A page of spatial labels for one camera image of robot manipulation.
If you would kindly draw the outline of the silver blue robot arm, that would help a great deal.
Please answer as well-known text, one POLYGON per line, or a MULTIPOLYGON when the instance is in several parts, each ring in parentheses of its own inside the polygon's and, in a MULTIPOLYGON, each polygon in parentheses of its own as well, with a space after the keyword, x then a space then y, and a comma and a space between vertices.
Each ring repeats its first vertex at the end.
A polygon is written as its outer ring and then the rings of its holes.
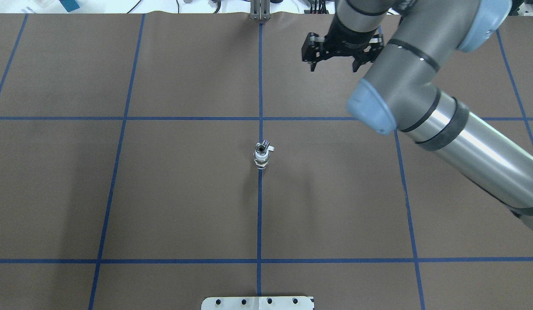
POLYGON ((363 51, 389 9, 402 23, 359 81, 347 110, 374 131, 399 130, 503 203, 533 231, 533 156, 440 90, 454 51, 479 48, 510 0, 339 0, 325 43, 363 51))

